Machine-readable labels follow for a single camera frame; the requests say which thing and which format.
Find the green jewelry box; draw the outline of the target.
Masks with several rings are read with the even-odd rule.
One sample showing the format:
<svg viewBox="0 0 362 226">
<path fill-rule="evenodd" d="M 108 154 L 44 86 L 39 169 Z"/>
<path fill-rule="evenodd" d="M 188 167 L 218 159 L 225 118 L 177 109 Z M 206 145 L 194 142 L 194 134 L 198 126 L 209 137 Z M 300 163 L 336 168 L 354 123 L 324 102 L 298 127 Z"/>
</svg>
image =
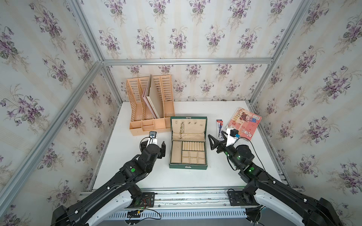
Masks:
<svg viewBox="0 0 362 226">
<path fill-rule="evenodd" d="M 172 116 L 169 168 L 207 169 L 207 117 Z"/>
</svg>

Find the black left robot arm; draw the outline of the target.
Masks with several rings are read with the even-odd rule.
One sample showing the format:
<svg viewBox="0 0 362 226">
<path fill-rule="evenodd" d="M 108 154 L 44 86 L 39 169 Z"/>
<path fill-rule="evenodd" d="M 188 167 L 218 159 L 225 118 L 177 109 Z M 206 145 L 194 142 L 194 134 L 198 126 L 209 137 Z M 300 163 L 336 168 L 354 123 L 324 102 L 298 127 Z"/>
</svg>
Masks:
<svg viewBox="0 0 362 226">
<path fill-rule="evenodd" d="M 52 226 L 97 226 L 118 210 L 140 201 L 142 191 L 137 183 L 153 170 L 157 159 L 166 155 L 166 145 L 148 144 L 141 152 L 96 191 L 69 207 L 57 207 Z"/>
</svg>

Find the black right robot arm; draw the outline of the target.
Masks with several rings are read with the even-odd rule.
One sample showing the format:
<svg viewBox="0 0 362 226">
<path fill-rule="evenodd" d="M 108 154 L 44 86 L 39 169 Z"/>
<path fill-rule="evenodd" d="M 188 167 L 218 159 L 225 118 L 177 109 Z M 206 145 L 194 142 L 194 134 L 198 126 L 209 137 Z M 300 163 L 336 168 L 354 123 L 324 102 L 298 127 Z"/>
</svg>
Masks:
<svg viewBox="0 0 362 226">
<path fill-rule="evenodd" d="M 222 136 L 223 140 L 219 141 L 208 135 L 210 148 L 217 153 L 224 153 L 246 183 L 242 190 L 243 202 L 263 205 L 296 226 L 342 225 L 331 202 L 324 198 L 317 200 L 309 197 L 272 177 L 264 166 L 253 162 L 257 156 L 254 147 L 234 147 L 240 138 L 236 130 L 223 131 Z"/>
</svg>

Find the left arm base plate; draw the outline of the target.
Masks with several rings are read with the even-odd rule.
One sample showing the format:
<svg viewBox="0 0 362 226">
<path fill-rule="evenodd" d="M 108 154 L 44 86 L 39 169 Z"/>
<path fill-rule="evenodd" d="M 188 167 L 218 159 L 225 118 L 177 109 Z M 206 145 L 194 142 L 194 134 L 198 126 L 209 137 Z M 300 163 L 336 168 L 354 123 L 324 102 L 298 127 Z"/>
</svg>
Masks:
<svg viewBox="0 0 362 226">
<path fill-rule="evenodd" d="M 127 209 L 144 209 L 154 207 L 155 203 L 155 193 L 146 192 L 143 193 L 140 197 L 134 199 Z"/>
</svg>

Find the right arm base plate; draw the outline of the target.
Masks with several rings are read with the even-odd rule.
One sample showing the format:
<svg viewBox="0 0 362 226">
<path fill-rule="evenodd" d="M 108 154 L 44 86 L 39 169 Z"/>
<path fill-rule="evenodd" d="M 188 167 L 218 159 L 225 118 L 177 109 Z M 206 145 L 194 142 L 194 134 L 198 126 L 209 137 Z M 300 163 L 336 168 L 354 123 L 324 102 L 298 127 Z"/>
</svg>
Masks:
<svg viewBox="0 0 362 226">
<path fill-rule="evenodd" d="M 259 206 L 254 198 L 245 198 L 242 190 L 228 189 L 227 196 L 231 206 Z"/>
</svg>

